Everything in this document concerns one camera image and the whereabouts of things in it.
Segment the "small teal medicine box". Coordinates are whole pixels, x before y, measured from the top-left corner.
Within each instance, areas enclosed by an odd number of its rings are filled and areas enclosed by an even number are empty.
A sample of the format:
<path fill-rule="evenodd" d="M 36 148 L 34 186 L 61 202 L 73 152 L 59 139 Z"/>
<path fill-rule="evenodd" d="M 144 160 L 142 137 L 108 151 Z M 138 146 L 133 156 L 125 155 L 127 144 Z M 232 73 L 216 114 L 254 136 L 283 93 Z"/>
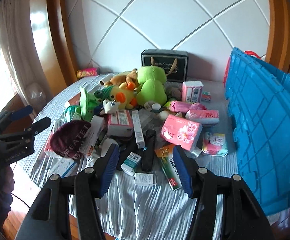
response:
<path fill-rule="evenodd" d="M 136 169 L 141 162 L 141 158 L 140 155 L 131 152 L 121 165 L 122 171 L 129 176 L 134 176 Z"/>

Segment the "maroon cap with lettering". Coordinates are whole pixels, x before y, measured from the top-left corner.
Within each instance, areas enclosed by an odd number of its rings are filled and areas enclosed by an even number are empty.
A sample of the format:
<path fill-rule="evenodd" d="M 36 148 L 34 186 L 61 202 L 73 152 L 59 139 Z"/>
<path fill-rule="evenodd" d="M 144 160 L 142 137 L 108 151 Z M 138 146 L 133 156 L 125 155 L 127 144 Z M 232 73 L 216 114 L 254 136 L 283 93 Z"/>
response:
<path fill-rule="evenodd" d="M 74 120 L 65 123 L 51 137 L 52 150 L 63 158 L 79 159 L 80 147 L 83 145 L 85 135 L 91 128 L 91 123 L 83 120 Z"/>

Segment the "pink chip can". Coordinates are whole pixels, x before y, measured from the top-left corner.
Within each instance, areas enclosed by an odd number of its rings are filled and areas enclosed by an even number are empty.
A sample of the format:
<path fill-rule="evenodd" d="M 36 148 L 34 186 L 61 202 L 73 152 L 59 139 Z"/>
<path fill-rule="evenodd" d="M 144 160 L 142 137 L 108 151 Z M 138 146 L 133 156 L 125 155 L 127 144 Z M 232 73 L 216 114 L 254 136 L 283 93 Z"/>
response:
<path fill-rule="evenodd" d="M 76 77 L 81 79 L 83 77 L 90 77 L 90 76 L 98 76 L 100 74 L 99 68 L 86 68 L 82 70 L 78 70 L 76 72 Z"/>

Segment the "colorful pad pack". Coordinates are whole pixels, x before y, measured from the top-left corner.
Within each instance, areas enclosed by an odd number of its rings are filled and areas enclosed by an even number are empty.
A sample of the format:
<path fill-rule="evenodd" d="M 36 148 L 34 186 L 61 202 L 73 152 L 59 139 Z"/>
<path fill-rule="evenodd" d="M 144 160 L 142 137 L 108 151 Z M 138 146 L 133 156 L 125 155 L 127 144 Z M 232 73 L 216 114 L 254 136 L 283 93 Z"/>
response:
<path fill-rule="evenodd" d="M 203 135 L 202 153 L 216 157 L 225 157 L 228 154 L 225 134 L 206 132 Z"/>

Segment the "light blue tablecloth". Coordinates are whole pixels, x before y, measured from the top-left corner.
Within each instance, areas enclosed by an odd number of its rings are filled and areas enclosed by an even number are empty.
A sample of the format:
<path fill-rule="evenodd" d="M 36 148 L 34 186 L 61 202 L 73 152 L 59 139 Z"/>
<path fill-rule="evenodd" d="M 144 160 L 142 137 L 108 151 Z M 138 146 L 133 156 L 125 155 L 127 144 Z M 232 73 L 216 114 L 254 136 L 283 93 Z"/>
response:
<path fill-rule="evenodd" d="M 79 93 L 82 86 L 88 91 L 100 88 L 99 81 L 109 75 L 83 78 L 57 94 L 38 114 L 35 121 L 48 116 L 52 121 L 60 117 L 65 102 Z M 222 82 L 202 80 L 203 90 L 211 93 L 212 100 L 206 103 L 208 109 L 220 113 L 220 123 L 212 127 L 212 132 L 226 135 L 229 154 L 214 157 L 201 154 L 195 161 L 218 176 L 231 177 L 238 173 L 232 124 L 227 115 L 227 101 Z M 51 128 L 35 137 L 35 153 L 18 162 L 31 181 L 42 188 L 49 178 L 48 170 L 56 162 L 44 153 L 44 146 Z M 109 190 L 102 199 L 96 199 L 104 232 L 119 239 L 186 239 L 190 227 L 196 199 L 188 198 L 183 189 L 173 191 L 158 163 L 154 161 L 152 170 L 157 175 L 157 186 L 136 186 L 134 178 L 116 171 Z"/>

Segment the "yellow duck plush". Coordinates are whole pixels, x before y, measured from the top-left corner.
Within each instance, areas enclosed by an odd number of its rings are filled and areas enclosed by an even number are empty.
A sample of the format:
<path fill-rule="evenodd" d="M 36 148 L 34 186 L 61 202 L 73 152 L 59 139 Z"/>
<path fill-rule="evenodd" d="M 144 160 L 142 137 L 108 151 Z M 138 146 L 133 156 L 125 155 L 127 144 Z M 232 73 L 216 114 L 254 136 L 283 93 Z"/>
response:
<path fill-rule="evenodd" d="M 109 86 L 108 99 L 119 102 L 119 109 L 131 110 L 137 106 L 136 93 L 134 91 L 119 88 L 118 86 Z"/>

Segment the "green toothpaste box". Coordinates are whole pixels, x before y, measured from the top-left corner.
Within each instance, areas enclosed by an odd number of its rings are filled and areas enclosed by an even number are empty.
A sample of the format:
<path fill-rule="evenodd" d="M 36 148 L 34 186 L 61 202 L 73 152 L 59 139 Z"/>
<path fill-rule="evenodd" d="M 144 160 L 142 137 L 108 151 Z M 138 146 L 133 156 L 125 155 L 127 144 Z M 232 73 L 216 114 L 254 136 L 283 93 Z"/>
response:
<path fill-rule="evenodd" d="M 155 152 L 171 189 L 176 191 L 182 188 L 182 184 L 172 155 L 174 146 L 174 144 L 169 144 L 156 149 Z"/>

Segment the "brown bear plush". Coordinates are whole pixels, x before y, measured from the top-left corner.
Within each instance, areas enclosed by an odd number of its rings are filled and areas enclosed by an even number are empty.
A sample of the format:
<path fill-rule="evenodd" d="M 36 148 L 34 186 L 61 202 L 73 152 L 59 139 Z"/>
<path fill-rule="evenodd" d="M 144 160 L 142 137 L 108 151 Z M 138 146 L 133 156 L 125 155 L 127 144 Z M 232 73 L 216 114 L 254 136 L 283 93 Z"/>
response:
<path fill-rule="evenodd" d="M 137 69 L 123 72 L 112 77 L 108 84 L 134 90 L 138 86 Z"/>

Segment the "pink tissue pack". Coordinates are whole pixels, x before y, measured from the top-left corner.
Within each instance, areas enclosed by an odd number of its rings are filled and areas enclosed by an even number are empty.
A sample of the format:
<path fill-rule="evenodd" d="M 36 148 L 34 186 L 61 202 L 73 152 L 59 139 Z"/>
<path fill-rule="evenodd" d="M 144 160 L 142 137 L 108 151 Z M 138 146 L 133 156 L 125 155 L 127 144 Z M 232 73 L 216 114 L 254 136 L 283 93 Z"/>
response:
<path fill-rule="evenodd" d="M 169 115 L 161 129 L 161 137 L 171 144 L 193 151 L 202 132 L 202 124 Z"/>

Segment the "black folded umbrella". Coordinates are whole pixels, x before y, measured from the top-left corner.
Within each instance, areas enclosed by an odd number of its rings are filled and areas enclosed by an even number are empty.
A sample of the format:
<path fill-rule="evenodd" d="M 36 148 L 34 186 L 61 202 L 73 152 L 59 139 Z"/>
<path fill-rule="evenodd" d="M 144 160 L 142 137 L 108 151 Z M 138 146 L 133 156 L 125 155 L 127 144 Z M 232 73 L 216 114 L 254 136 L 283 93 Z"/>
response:
<path fill-rule="evenodd" d="M 141 170 L 143 172 L 150 172 L 153 166 L 155 156 L 156 131 L 148 129 L 145 134 L 145 148 L 142 153 Z"/>

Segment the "blue plastic storage crate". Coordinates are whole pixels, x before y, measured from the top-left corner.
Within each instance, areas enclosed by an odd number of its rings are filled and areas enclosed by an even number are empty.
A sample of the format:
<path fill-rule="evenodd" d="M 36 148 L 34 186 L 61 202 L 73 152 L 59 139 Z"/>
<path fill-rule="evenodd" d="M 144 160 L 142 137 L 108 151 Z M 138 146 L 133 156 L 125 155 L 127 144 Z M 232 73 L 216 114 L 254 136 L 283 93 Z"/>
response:
<path fill-rule="evenodd" d="M 238 172 L 266 215 L 290 208 L 290 74 L 234 48 L 225 87 Z"/>

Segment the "green frog plush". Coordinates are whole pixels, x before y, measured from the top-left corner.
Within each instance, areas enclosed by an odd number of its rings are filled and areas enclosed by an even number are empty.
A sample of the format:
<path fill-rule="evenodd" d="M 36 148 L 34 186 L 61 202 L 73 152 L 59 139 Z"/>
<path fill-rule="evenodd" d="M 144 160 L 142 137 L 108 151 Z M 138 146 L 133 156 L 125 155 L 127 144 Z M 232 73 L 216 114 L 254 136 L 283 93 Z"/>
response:
<path fill-rule="evenodd" d="M 166 74 L 163 68 L 157 66 L 141 67 L 137 72 L 137 95 L 136 100 L 140 106 L 153 101 L 164 105 L 167 102 L 164 84 Z"/>

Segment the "white pink carton box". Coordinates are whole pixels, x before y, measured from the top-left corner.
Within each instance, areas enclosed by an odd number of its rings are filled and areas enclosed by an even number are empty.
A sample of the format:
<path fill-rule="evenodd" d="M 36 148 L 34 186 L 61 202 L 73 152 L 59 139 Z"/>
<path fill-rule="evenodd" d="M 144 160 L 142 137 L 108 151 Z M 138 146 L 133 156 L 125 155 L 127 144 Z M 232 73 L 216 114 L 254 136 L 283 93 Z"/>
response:
<path fill-rule="evenodd" d="M 201 81 L 184 81 L 182 83 L 182 101 L 197 103 L 202 98 L 203 83 Z"/>

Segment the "black gift box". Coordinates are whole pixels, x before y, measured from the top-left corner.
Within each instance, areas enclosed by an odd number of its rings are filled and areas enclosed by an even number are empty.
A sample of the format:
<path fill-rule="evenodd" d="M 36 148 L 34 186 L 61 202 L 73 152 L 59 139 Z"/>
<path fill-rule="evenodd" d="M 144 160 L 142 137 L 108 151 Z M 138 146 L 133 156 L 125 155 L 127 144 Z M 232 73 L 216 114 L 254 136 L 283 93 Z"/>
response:
<path fill-rule="evenodd" d="M 141 52 L 143 66 L 157 66 L 164 69 L 167 81 L 187 80 L 189 55 L 186 51 L 166 49 L 146 49 Z"/>

